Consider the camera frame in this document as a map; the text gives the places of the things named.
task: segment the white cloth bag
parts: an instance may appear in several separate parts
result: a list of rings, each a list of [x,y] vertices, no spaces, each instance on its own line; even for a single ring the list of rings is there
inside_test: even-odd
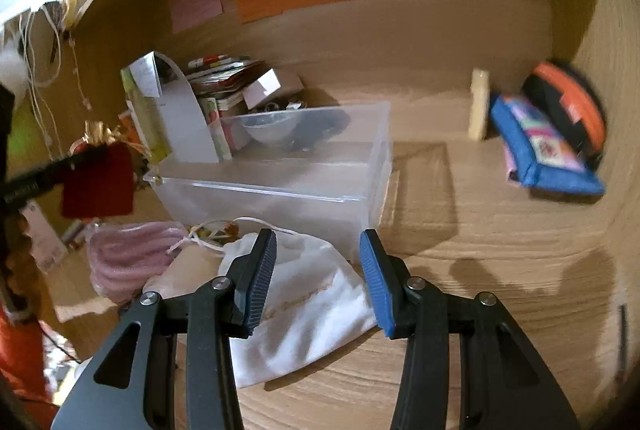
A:
[[[230,339],[238,388],[298,370],[375,326],[363,280],[330,243],[249,217],[236,220],[262,223],[276,232],[277,240],[276,264],[262,321],[249,339]],[[144,290],[157,291],[163,298],[191,293],[225,274],[236,257],[251,251],[256,238],[257,233],[248,233],[216,248],[194,237],[191,240],[199,246],[223,252],[219,269],[214,270],[219,261],[216,253],[193,251],[196,248],[190,246],[163,275],[151,278]]]

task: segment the stack of books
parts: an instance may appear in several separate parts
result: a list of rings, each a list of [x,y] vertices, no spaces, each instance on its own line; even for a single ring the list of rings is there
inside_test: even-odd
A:
[[[207,124],[218,117],[244,114],[242,90],[269,70],[248,56],[209,56],[190,61],[185,76],[205,115]]]

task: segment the transparent plastic box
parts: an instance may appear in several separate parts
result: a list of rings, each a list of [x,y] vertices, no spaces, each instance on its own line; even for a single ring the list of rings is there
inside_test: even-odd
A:
[[[171,155],[145,180],[184,224],[257,217],[357,260],[360,233],[380,221],[391,172],[389,109],[385,102],[220,119],[209,130],[220,157],[228,143],[230,160]]]

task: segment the small white box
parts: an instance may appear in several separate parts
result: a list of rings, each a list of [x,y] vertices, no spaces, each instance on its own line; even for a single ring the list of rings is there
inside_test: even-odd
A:
[[[272,68],[242,91],[244,102],[250,110],[271,99],[286,97],[303,89],[300,78],[292,72]]]

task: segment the pink card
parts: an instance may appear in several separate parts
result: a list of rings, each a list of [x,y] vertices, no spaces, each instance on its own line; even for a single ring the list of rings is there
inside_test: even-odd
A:
[[[174,34],[223,13],[220,0],[169,0]]]

